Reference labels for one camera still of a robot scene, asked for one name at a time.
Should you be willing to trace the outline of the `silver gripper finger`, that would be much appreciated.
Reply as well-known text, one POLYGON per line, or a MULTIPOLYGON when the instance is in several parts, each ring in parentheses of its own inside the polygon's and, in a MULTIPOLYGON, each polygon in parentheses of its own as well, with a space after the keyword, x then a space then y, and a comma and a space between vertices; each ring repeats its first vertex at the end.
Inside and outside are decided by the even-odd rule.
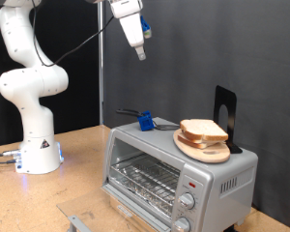
POLYGON ((138 46, 136 49, 135 49, 136 53, 137 53, 137 56, 139 58, 140 61, 143 61, 146 59, 146 54, 145 54, 145 51, 144 51, 144 48, 142 46, 138 46))

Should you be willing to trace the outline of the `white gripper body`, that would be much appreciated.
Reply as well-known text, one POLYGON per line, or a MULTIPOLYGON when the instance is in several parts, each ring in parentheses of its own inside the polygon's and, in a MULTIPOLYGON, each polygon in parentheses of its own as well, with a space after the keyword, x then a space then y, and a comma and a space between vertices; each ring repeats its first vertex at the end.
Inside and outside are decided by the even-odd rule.
POLYGON ((144 44, 140 11, 143 8, 141 0, 108 0, 115 18, 120 21, 126 38, 132 47, 144 44))

